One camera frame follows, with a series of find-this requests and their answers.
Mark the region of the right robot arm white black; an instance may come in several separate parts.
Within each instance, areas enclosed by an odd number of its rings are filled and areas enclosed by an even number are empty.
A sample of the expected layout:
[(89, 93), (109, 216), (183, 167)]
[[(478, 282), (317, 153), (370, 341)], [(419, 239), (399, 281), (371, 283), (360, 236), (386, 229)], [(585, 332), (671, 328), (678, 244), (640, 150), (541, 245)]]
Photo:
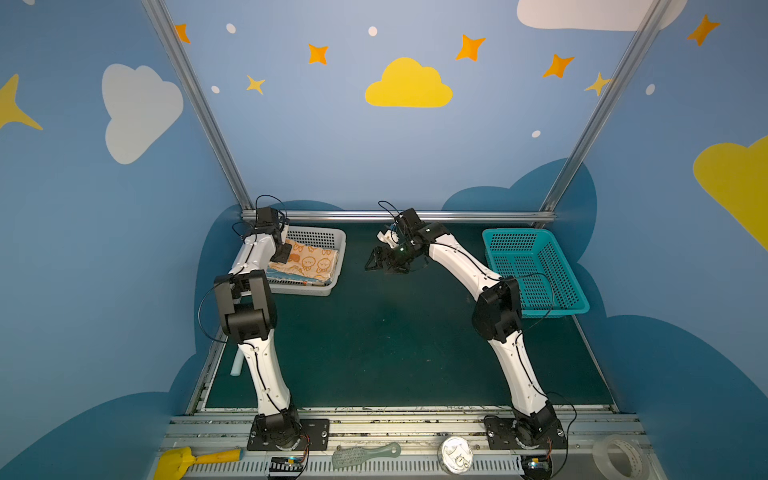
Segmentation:
[(534, 373), (524, 343), (521, 291), (517, 279), (501, 277), (481, 264), (443, 225), (424, 224), (408, 233), (396, 226), (377, 233), (365, 268), (407, 273), (418, 257), (442, 265), (475, 300), (472, 325), (494, 351), (507, 381), (517, 437), (535, 445), (561, 423)]

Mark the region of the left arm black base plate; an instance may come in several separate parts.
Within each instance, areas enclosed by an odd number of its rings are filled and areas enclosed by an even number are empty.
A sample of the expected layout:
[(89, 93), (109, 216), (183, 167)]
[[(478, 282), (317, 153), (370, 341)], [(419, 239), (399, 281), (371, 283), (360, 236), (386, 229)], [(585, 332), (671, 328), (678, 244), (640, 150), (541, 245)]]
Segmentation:
[(328, 419), (285, 419), (279, 415), (258, 416), (248, 435), (247, 451), (325, 451), (328, 447)]

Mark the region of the white perforated plastic basket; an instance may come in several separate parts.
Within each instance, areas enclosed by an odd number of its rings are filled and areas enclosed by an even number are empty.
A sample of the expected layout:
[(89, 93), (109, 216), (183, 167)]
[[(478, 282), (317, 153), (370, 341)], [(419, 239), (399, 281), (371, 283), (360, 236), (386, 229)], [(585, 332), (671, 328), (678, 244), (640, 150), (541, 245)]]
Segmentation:
[[(346, 234), (340, 229), (288, 226), (281, 234), (282, 242), (287, 239), (314, 247), (337, 250), (339, 257), (331, 280), (326, 286), (284, 285), (273, 284), (268, 281), (271, 290), (274, 293), (285, 295), (328, 296), (336, 286), (341, 273), (346, 249)], [(246, 237), (230, 272), (235, 275), (246, 275), (255, 270), (262, 270), (266, 273), (268, 269), (272, 269), (270, 257), (275, 252), (277, 245), (279, 244), (272, 235), (252, 234)]]

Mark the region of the teal perforated plastic basket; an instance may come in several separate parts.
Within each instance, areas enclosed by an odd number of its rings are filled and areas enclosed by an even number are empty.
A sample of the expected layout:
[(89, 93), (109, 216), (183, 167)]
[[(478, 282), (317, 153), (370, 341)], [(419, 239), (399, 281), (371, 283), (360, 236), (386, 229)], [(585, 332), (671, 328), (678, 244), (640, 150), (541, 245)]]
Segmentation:
[(535, 228), (486, 229), (482, 240), (490, 269), (518, 280), (524, 317), (558, 318), (590, 310), (551, 232)]

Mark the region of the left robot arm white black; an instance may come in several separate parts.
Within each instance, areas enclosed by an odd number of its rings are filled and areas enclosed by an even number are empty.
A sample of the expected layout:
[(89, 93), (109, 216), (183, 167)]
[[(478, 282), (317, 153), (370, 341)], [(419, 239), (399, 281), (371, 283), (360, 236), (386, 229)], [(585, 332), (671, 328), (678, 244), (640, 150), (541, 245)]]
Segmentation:
[(285, 416), (293, 407), (277, 358), (278, 316), (267, 278), (267, 267), (283, 246), (280, 234), (257, 229), (244, 241), (230, 272), (216, 277), (213, 285), (221, 329), (243, 354), (258, 414), (267, 418)]

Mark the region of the bunny face pattern towel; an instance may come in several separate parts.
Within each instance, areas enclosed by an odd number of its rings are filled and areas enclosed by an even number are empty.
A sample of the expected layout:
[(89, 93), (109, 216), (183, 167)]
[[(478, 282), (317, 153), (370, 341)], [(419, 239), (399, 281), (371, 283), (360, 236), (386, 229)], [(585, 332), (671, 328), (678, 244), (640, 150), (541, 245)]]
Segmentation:
[(329, 280), (316, 279), (303, 275), (285, 273), (274, 269), (266, 271), (267, 279), (273, 284), (301, 285), (301, 286), (326, 286)]

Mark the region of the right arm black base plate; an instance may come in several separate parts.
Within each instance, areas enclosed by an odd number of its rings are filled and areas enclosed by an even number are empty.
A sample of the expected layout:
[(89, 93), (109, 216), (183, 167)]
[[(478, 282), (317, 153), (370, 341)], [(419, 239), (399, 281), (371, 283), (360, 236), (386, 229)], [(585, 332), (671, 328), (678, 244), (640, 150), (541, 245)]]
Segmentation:
[(558, 420), (539, 433), (522, 419), (511, 417), (488, 415), (483, 426), (491, 450), (557, 450), (568, 446), (565, 428)]

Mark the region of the orange swirl pattern towel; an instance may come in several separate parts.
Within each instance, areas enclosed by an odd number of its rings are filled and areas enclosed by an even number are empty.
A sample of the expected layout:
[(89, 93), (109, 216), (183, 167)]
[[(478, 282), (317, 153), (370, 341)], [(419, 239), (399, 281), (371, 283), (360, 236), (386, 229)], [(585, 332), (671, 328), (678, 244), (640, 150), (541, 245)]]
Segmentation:
[(272, 269), (320, 282), (331, 280), (339, 257), (337, 250), (305, 245), (291, 239), (287, 239), (285, 245), (291, 247), (288, 260), (285, 263), (271, 262)]

